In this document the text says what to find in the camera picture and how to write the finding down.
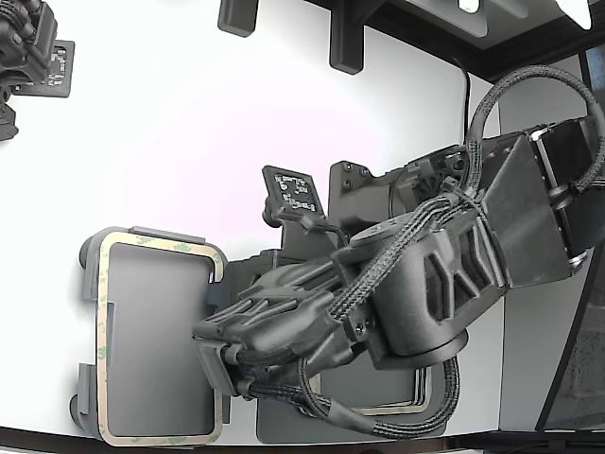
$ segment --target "mounting bracket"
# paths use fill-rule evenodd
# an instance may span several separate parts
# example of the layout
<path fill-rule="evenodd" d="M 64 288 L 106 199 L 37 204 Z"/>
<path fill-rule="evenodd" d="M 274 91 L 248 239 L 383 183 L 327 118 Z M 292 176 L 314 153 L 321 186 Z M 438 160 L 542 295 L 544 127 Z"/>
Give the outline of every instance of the mounting bracket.
<path fill-rule="evenodd" d="M 220 0 L 218 28 L 246 38 L 256 28 L 257 15 L 258 0 Z"/>
<path fill-rule="evenodd" d="M 330 66 L 347 74 L 363 69 L 364 26 L 386 0 L 336 0 L 332 9 Z"/>
<path fill-rule="evenodd" d="M 347 74 L 363 69 L 364 26 L 387 0 L 334 0 L 330 66 Z M 256 29 L 258 0 L 221 0 L 218 28 L 248 37 Z"/>

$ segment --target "cable bundle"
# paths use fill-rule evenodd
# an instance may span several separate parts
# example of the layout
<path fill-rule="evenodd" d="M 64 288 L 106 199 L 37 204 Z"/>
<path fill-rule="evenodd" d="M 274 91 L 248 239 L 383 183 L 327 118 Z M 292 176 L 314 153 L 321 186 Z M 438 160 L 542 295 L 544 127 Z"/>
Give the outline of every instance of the cable bundle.
<path fill-rule="evenodd" d="M 482 214 L 475 194 L 481 180 L 481 141 L 487 118 L 497 100 L 510 87 L 523 80 L 534 78 L 559 80 L 576 90 L 586 101 L 588 110 L 596 121 L 598 154 L 584 175 L 570 184 L 580 193 L 592 187 L 605 188 L 605 178 L 596 178 L 603 162 L 605 162 L 605 115 L 603 115 L 600 106 L 590 90 L 579 79 L 561 69 L 536 65 L 514 71 L 492 87 L 475 111 L 466 139 L 469 165 L 461 188 L 457 191 L 458 193 L 456 195 L 441 194 L 434 199 L 425 201 L 414 210 L 410 220 L 395 235 L 390 244 L 335 299 L 329 312 L 337 322 L 342 323 L 356 306 L 362 304 L 372 294 L 397 264 L 406 248 L 418 240 L 427 226 L 432 223 L 439 224 L 446 222 L 459 213 L 463 206 L 468 206 L 469 204 L 478 210 L 479 215 Z M 276 352 L 273 356 L 269 354 L 262 358 L 248 358 L 248 360 L 258 363 L 259 360 L 263 362 L 265 360 L 279 359 L 280 363 L 283 364 L 284 361 L 293 362 L 293 358 L 294 355 L 291 351 L 284 350 Z M 338 402 L 328 399 L 321 394 L 313 393 L 306 376 L 305 367 L 306 359 L 300 358 L 298 362 L 300 387 L 254 382 L 250 385 L 250 395 L 257 398 L 268 398 L 286 402 L 287 404 L 299 407 L 306 414 L 325 420 L 330 424 L 394 440 L 420 437 L 439 428 L 452 417 L 458 404 L 459 370 L 456 357 L 448 359 L 443 363 L 445 396 L 440 408 L 424 422 L 415 424 L 392 424 L 376 421 L 360 415 L 352 409 L 347 409 Z"/>

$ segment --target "white backdrop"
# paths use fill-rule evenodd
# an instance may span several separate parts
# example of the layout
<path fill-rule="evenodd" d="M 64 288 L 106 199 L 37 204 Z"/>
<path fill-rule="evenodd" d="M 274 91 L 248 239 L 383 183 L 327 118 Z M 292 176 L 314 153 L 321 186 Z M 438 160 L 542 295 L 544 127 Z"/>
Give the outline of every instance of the white backdrop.
<path fill-rule="evenodd" d="M 59 37 L 77 42 L 72 96 L 12 98 L 21 133 L 0 145 L 0 427 L 79 434 L 67 403 L 95 359 L 79 297 L 89 235 L 142 225 L 244 258 L 279 245 L 260 216 L 262 166 L 312 174 L 327 208 L 334 162 L 381 174 L 460 140 L 456 67 L 367 29 L 351 77 L 328 65 L 328 11 L 260 3 L 242 39 L 217 29 L 218 0 L 51 1 Z M 472 106 L 489 87 L 474 79 Z M 501 316 L 471 330 L 448 433 L 497 428 Z M 221 442 L 254 438 L 254 408 L 238 406 Z"/>

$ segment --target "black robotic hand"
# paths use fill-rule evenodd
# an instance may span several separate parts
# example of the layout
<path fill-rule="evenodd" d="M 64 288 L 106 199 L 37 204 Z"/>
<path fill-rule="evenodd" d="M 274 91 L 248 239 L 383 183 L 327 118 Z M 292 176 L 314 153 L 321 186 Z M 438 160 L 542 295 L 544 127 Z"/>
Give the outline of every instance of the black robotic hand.
<path fill-rule="evenodd" d="M 497 99 L 535 77 L 576 89 L 592 119 L 482 139 Z M 596 175 L 604 160 L 605 117 L 590 91 L 561 70 L 534 66 L 494 85 L 465 146 L 378 178 L 363 166 L 334 165 L 329 217 L 310 177 L 266 167 L 263 218 L 283 228 L 282 248 L 230 264 L 216 289 L 222 310 L 194 327 L 212 386 L 385 438 L 438 428 L 458 402 L 466 327 L 509 288 L 571 276 L 603 239 Z M 442 363 L 441 407 L 422 423 L 396 425 L 311 390 L 310 376 L 365 350 L 378 370 Z"/>
<path fill-rule="evenodd" d="M 0 0 L 0 141 L 13 138 L 10 96 L 68 97 L 75 45 L 57 42 L 57 20 L 40 0 Z"/>

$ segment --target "black shelf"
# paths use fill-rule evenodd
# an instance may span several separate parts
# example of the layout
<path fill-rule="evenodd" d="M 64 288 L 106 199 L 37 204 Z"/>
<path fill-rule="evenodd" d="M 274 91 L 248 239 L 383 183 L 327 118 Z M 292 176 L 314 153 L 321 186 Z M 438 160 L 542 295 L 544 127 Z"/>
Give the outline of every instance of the black shelf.
<path fill-rule="evenodd" d="M 471 74 L 490 82 L 521 66 L 553 63 L 605 43 L 605 2 L 590 6 L 593 27 L 588 31 L 563 16 L 483 50 L 386 0 L 305 1 L 332 11 L 330 64 L 348 74 L 363 70 L 364 26 L 442 60 L 459 61 Z M 258 0 L 221 0 L 218 26 L 249 36 L 257 11 Z"/>

